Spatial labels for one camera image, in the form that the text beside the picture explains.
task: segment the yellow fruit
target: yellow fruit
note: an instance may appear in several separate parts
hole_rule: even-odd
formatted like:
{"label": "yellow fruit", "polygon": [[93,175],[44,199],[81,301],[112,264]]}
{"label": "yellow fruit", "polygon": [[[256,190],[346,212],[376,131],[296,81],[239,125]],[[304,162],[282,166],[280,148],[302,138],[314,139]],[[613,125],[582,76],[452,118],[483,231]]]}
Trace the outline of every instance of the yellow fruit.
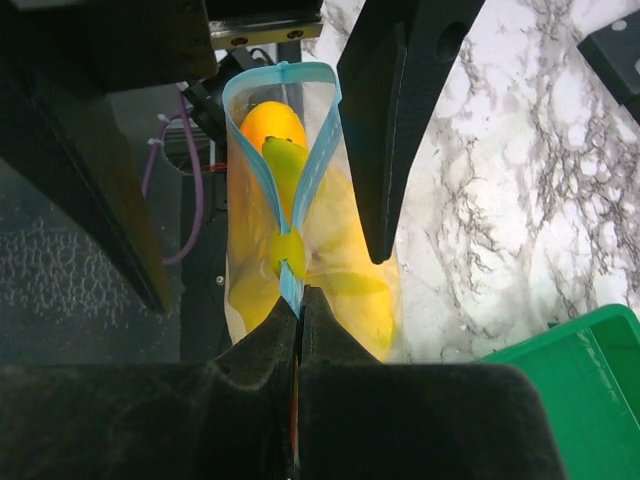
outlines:
{"label": "yellow fruit", "polygon": [[336,320],[384,361],[401,315],[398,266],[395,256],[382,265],[369,258],[353,187],[331,165],[303,230],[314,252],[306,283],[322,288]]}
{"label": "yellow fruit", "polygon": [[234,272],[229,285],[227,301],[242,317],[247,333],[251,333],[267,318],[280,297],[278,279],[273,274],[268,275],[268,265],[264,268],[266,274],[262,270],[260,256],[245,259],[244,264]]}
{"label": "yellow fruit", "polygon": [[240,131],[258,151],[267,137],[290,139],[296,145],[307,147],[307,136],[296,112],[284,103],[268,101],[253,108],[245,117]]}
{"label": "yellow fruit", "polygon": [[298,183],[302,176],[302,171],[307,163],[309,151],[294,143],[285,141],[282,138],[269,136],[262,145],[261,151],[267,165],[273,173],[280,197],[280,205],[284,210],[284,216],[289,224],[291,223],[291,211],[293,210],[293,199],[296,195]]}

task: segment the wire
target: wire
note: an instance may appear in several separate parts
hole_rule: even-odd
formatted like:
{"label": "wire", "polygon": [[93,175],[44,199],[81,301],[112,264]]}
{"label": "wire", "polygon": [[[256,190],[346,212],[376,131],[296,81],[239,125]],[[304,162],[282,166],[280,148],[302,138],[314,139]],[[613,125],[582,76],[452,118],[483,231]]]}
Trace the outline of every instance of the wire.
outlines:
{"label": "wire", "polygon": [[214,163],[213,165],[202,165],[202,171],[206,173],[224,172],[227,169],[226,163]]}
{"label": "wire", "polygon": [[191,124],[189,123],[189,114],[187,113],[187,106],[185,105],[182,92],[178,90],[178,100],[180,102],[180,109],[173,113],[170,117],[163,120],[163,124],[160,127],[158,138],[152,141],[151,152],[149,153],[149,160],[145,167],[144,176],[142,177],[142,196],[147,197],[147,191],[149,190],[149,183],[151,182],[151,174],[153,173],[153,167],[155,166],[158,152],[164,142],[164,136],[167,131],[169,123],[178,117],[182,118],[182,125],[184,128],[185,137],[187,140],[187,146],[189,148],[189,155],[191,157],[191,165],[193,167],[193,181],[195,184],[195,213],[193,215],[193,226],[191,227],[191,234],[184,247],[169,258],[163,258],[162,263],[165,265],[173,265],[178,263],[193,249],[193,246],[198,240],[200,234],[200,228],[202,227],[202,217],[204,216],[204,186],[202,184],[202,171],[200,170],[200,159],[198,158],[198,149],[196,142],[193,138],[193,131],[191,130]]}
{"label": "wire", "polygon": [[[209,145],[201,145],[200,147],[198,147],[198,158],[200,158],[200,154],[205,150],[209,148]],[[175,161],[171,161],[171,163],[178,169],[178,170],[184,170],[184,167],[186,166],[186,164],[188,162],[191,162],[191,156],[189,154],[187,154],[187,156],[185,158],[181,158],[180,159],[180,163],[177,163]]]}
{"label": "wire", "polygon": [[259,54],[261,54],[262,58],[264,59],[264,61],[267,62],[267,65],[275,65],[276,64],[273,61],[273,59],[271,58],[271,56],[265,51],[264,48],[260,48],[260,47],[252,48],[251,51],[249,51],[249,55],[251,55],[251,58],[255,58],[253,56],[253,52],[258,52]]}

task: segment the black metal bracket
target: black metal bracket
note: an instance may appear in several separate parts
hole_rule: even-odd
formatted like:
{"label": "black metal bracket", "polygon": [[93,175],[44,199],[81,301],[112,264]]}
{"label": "black metal bracket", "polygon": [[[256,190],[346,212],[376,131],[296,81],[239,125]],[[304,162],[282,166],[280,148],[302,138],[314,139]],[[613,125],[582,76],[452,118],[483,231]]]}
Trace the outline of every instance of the black metal bracket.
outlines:
{"label": "black metal bracket", "polygon": [[338,62],[340,115],[360,221],[391,256],[409,170],[484,0],[367,0]]}
{"label": "black metal bracket", "polygon": [[578,50],[640,124],[640,10],[593,32]]}
{"label": "black metal bracket", "polygon": [[182,94],[193,106],[191,118],[216,145],[227,150],[227,129],[222,105],[222,91],[233,77],[246,70],[262,67],[266,61],[254,58],[245,48],[230,50],[219,65],[217,75],[192,81]]}
{"label": "black metal bracket", "polygon": [[217,72],[204,0],[58,1],[49,8],[45,3],[21,16],[46,32],[106,92]]}

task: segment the black machinery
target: black machinery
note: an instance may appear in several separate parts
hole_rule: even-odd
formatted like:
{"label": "black machinery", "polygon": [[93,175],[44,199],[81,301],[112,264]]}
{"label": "black machinery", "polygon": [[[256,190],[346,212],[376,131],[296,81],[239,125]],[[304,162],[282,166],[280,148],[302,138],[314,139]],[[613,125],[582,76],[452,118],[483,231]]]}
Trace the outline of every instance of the black machinery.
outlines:
{"label": "black machinery", "polygon": [[[367,0],[349,37],[338,64],[340,113],[375,262],[391,254],[411,164],[482,3]],[[34,292],[0,295],[2,478],[564,478],[544,410],[521,374],[380,365],[336,323],[320,290],[305,292],[300,321],[281,300],[230,348],[221,177],[206,185],[208,222],[192,254],[181,270],[162,264],[152,212],[175,197],[147,205],[136,170],[167,103],[162,85],[187,82],[192,118],[223,154],[215,92],[256,66],[252,46],[277,43],[278,59],[299,61],[300,40],[322,29],[321,6],[0,0],[0,159],[11,167],[0,166],[0,217],[13,222],[0,221],[0,247],[12,255],[0,258],[0,273],[3,288],[18,288],[9,278]],[[218,63],[220,49],[230,53]],[[176,218],[189,221],[192,187],[173,185],[185,199]],[[59,231],[42,227],[53,211]],[[56,250],[70,239],[73,258]],[[111,265],[120,276],[108,274],[97,298],[93,277]],[[75,303],[60,295],[47,303],[53,290],[38,287],[43,278]],[[129,300],[129,286],[146,307]],[[87,291],[82,301],[74,296]],[[92,324],[96,302],[115,305],[115,333],[102,318]],[[290,436],[296,372],[299,462]]]}

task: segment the plastic bag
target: plastic bag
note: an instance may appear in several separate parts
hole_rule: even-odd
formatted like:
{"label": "plastic bag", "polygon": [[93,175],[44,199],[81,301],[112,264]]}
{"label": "plastic bag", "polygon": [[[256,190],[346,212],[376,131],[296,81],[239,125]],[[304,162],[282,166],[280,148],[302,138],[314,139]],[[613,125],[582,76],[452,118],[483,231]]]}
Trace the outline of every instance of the plastic bag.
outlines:
{"label": "plastic bag", "polygon": [[[338,322],[376,358],[386,359],[393,345],[401,319],[398,265],[395,253],[382,265],[369,258],[342,138],[340,98],[334,71],[315,62],[249,70],[225,88],[225,314],[234,343],[268,316],[280,295],[299,315],[308,284],[323,289]],[[268,101],[296,111],[306,134],[303,147],[310,149],[292,205],[278,190],[283,192],[287,172],[273,172],[261,155],[271,158],[268,145],[289,148],[287,139],[269,134],[270,128],[276,137],[282,131],[276,119],[267,121],[262,152],[241,132],[247,115]]]}

